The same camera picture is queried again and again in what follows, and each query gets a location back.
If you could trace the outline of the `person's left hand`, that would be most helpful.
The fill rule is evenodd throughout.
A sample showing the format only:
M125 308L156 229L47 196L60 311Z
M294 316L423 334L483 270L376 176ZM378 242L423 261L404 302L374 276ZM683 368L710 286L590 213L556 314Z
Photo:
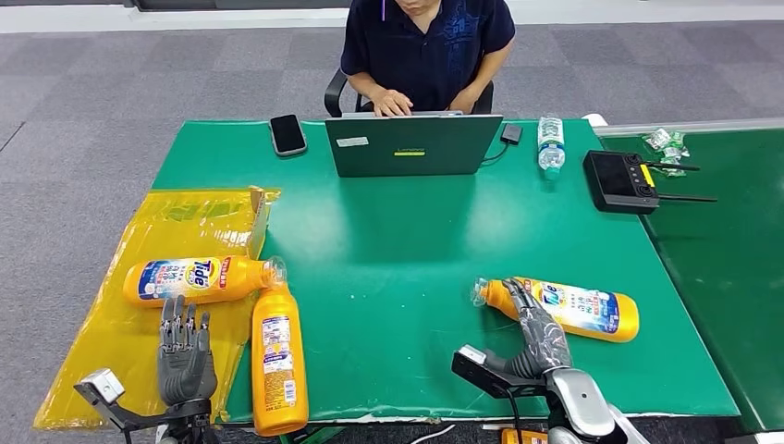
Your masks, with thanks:
M460 111L464 115L470 115L482 92L482 88L478 88L472 85L467 86L461 90L452 100L448 110Z

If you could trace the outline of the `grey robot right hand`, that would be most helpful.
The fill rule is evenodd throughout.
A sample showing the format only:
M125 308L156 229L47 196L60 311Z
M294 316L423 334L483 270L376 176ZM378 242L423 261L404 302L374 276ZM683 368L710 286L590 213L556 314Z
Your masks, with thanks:
M537 379L547 372L572 367L570 347L562 326L519 281L502 281L515 307L523 347L514 358L506 360L503 371L526 379Z

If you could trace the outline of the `person's right hand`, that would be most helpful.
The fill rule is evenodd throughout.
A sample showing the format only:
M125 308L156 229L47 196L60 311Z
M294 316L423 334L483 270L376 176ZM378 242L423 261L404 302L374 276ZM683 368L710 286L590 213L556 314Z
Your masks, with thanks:
M377 117L403 117L412 113L412 101L396 90L381 89L370 96L370 101Z

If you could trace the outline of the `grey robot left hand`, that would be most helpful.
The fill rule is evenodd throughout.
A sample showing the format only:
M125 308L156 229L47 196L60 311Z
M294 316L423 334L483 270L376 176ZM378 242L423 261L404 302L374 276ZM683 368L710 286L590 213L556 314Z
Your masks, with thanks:
M217 387L211 348L210 314L196 318L196 306L180 294L165 301L157 349L157 387L167 406L209 399Z

